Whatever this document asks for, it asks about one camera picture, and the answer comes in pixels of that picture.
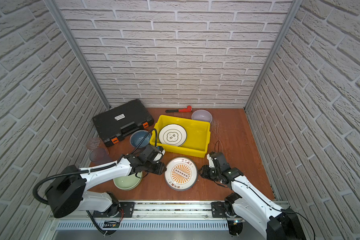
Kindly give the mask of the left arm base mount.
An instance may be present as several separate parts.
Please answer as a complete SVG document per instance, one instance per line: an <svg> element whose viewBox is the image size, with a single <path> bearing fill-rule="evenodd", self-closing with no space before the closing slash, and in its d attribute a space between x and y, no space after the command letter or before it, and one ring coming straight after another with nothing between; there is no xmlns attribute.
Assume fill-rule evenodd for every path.
<svg viewBox="0 0 360 240"><path fill-rule="evenodd" d="M111 210L105 212L94 211L92 213L94 218L131 218L134 213L135 202L119 202L119 205L112 205Z"/></svg>

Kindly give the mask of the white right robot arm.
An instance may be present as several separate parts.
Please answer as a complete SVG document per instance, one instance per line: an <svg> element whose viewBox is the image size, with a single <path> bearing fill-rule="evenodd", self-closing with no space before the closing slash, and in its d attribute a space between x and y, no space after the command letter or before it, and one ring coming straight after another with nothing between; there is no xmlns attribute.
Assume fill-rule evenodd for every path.
<svg viewBox="0 0 360 240"><path fill-rule="evenodd" d="M229 217L242 218L267 240L306 239L298 214L268 199L242 171L230 167L222 152L211 152L207 159L209 163L199 170L200 176L233 191L223 207Z"/></svg>

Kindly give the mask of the white plate orange sunburst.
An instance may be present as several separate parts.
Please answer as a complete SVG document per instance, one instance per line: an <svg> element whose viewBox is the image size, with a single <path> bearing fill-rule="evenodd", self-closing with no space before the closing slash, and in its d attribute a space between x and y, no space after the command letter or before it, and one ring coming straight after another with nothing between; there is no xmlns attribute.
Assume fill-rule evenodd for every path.
<svg viewBox="0 0 360 240"><path fill-rule="evenodd" d="M176 157L166 166L165 180L168 186L176 191L192 188L198 179L196 164L189 158Z"/></svg>

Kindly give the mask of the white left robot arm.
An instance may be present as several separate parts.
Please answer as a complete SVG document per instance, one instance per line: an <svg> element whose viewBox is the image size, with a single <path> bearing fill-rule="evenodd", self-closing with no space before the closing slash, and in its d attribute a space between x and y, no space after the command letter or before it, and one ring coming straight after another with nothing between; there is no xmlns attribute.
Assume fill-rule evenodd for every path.
<svg viewBox="0 0 360 240"><path fill-rule="evenodd" d="M108 217L116 216L120 203L111 192L96 193L90 189L119 177L143 171L161 175L166 166L161 162L163 147L146 146L137 154L122 155L117 161L91 168L66 167L45 191L47 204L55 218L63 218L74 211L97 211Z"/></svg>

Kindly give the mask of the white plate green quatrefoil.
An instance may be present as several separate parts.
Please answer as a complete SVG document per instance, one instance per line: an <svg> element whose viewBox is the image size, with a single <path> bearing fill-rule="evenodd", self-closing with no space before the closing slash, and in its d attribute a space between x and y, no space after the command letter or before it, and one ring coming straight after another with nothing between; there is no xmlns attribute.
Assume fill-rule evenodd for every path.
<svg viewBox="0 0 360 240"><path fill-rule="evenodd" d="M184 127L171 124L163 127L159 132L161 144L180 147L187 140L187 132Z"/></svg>

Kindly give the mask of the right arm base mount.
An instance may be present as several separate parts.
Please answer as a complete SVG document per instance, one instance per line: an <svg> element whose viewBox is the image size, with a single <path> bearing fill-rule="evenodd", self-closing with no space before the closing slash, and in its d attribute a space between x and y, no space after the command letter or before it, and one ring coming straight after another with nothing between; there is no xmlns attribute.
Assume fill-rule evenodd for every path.
<svg viewBox="0 0 360 240"><path fill-rule="evenodd" d="M233 205L230 202L211 202L213 218L236 218Z"/></svg>

